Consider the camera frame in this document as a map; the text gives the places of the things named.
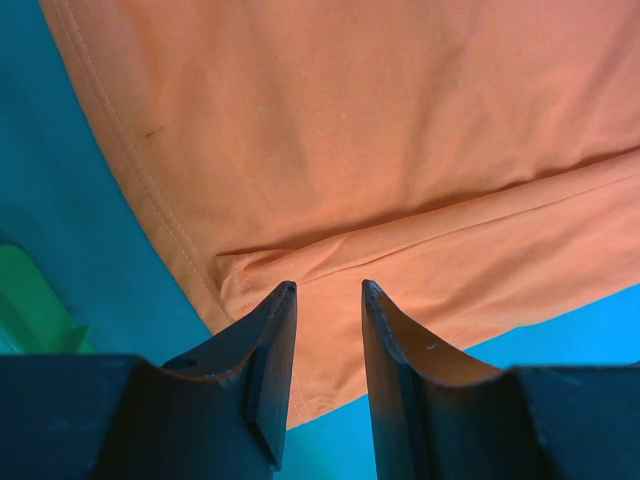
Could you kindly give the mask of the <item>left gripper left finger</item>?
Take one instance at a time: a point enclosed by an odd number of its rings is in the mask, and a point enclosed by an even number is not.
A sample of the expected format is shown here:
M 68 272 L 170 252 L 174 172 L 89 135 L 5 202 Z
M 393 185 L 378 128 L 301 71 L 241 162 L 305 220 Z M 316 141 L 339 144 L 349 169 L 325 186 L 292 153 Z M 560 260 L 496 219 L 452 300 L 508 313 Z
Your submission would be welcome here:
M 297 292 L 158 368 L 136 358 L 94 467 L 97 479 L 270 479 L 282 466 Z

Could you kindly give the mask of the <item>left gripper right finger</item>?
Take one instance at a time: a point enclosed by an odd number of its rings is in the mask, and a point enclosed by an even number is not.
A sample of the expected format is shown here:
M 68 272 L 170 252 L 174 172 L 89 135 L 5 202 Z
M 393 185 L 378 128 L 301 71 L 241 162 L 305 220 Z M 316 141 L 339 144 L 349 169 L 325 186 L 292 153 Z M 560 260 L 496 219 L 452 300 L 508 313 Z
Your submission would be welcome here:
M 372 280 L 361 310 L 378 478 L 554 478 L 516 374 L 424 328 Z

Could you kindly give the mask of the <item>orange t shirt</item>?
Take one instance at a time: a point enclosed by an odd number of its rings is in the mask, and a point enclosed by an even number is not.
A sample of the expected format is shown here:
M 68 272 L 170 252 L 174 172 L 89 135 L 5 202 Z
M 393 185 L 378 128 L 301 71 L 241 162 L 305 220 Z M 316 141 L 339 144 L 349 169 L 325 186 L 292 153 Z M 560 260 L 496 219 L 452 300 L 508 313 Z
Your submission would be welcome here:
M 361 284 L 465 349 L 639 282 L 635 1 L 45 1 L 205 325 L 297 285 L 288 424 L 366 391 Z

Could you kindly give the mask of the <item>green plastic tray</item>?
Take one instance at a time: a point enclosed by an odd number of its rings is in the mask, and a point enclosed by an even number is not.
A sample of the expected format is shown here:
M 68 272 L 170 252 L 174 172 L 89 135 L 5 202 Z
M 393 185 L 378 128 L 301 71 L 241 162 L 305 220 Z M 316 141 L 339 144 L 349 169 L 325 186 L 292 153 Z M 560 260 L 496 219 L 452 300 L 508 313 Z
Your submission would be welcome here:
M 1 353 L 89 354 L 88 326 L 79 326 L 30 256 L 1 247 Z

